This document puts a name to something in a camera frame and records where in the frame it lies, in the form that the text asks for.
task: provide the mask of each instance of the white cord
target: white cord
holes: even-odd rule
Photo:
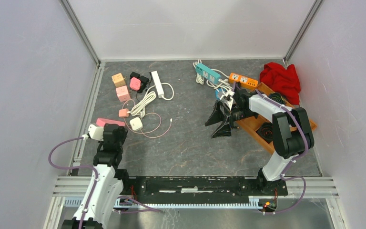
[[[197,60],[196,62],[193,63],[193,67],[196,68],[197,64],[199,64],[199,63],[202,63],[202,61],[201,60]],[[222,75],[224,75],[226,78],[229,78],[228,75],[226,75],[225,73],[221,72],[218,69],[211,69],[211,70],[216,71],[216,72],[219,72]],[[204,84],[204,78],[200,74],[198,74],[198,73],[197,73],[197,76],[196,76],[196,82],[199,83],[199,84],[201,84],[201,85]],[[224,89],[226,91],[232,90],[232,86],[229,84],[228,79],[220,80],[219,82],[220,82],[219,84],[214,84],[214,83],[212,83],[212,82],[210,82],[210,81],[207,80],[207,85],[209,87],[212,87],[214,90],[216,90],[218,88],[222,88],[222,89]]]
[[[170,98],[165,98],[165,97],[162,97],[162,99],[164,100],[172,100],[173,97],[174,97],[174,90],[173,90],[173,87],[169,84],[169,83],[161,83],[161,84],[166,84],[168,85],[169,87],[171,87],[172,89],[172,96]],[[146,91],[145,93],[145,96],[144,98],[137,104],[135,105],[131,111],[129,111],[128,113],[131,114],[132,116],[137,116],[139,115],[140,118],[144,118],[145,116],[145,107],[151,103],[153,100],[156,99],[156,93],[154,91],[149,91],[150,89],[154,88],[154,86],[151,86],[150,88],[148,88],[148,90]]]

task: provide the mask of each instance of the blue power strip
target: blue power strip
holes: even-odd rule
[[[196,72],[213,84],[218,84],[221,78],[220,74],[214,72],[202,63],[196,65]]]

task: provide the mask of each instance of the wooden tray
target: wooden tray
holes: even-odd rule
[[[266,95],[270,95],[271,93],[274,93],[272,89],[270,89],[266,84],[259,83],[259,85],[256,87],[259,91],[265,93]],[[292,104],[289,104],[286,102],[286,106],[290,106],[294,108]],[[273,142],[267,143],[260,137],[256,131],[262,126],[263,123],[269,122],[267,119],[265,119],[262,116],[259,116],[257,119],[255,117],[245,118],[240,121],[237,121],[238,125],[244,129],[250,136],[252,136],[259,144],[263,146],[270,154],[273,154],[274,152],[274,146]],[[311,125],[312,131],[314,131],[318,125],[313,122],[311,119],[309,119],[309,124]]]

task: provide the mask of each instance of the white power strip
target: white power strip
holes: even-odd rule
[[[156,91],[158,92],[158,98],[164,98],[165,92],[163,92],[161,80],[159,79],[158,71],[151,72],[153,83],[155,84]]]

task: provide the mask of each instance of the gray floor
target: gray floor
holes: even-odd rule
[[[279,199],[279,210],[294,204],[293,200]],[[64,208],[60,220],[72,219],[76,208]],[[109,229],[334,229],[325,199],[303,199],[291,211],[275,216],[263,216],[250,209],[178,209],[166,208],[162,213],[113,213]]]
[[[210,68],[226,74],[235,72],[259,79],[263,65],[281,60],[210,60],[203,61]],[[123,159],[119,168],[126,168],[131,176],[256,176],[258,170],[270,158],[267,153],[244,130],[233,130],[232,137],[211,139],[211,133],[218,125],[205,127],[204,123],[213,110],[216,100],[211,87],[195,82],[193,61],[142,61],[108,62],[102,77],[92,121],[97,118],[122,120],[118,112],[122,103],[117,99],[111,76],[122,73],[129,82],[131,72],[149,77],[149,71],[158,71],[161,82],[170,83],[175,91],[171,101],[155,99],[146,107],[147,113],[156,112],[162,117],[161,127],[148,135],[157,136],[169,127],[167,134],[149,139],[129,132],[124,143]],[[165,96],[171,96],[168,86],[163,87]],[[143,130],[152,130],[159,123],[158,116],[147,116],[142,120]],[[82,164],[92,164],[97,142],[86,143]],[[90,175],[89,170],[79,175]],[[287,175],[318,176],[319,170],[313,152],[295,163]]]

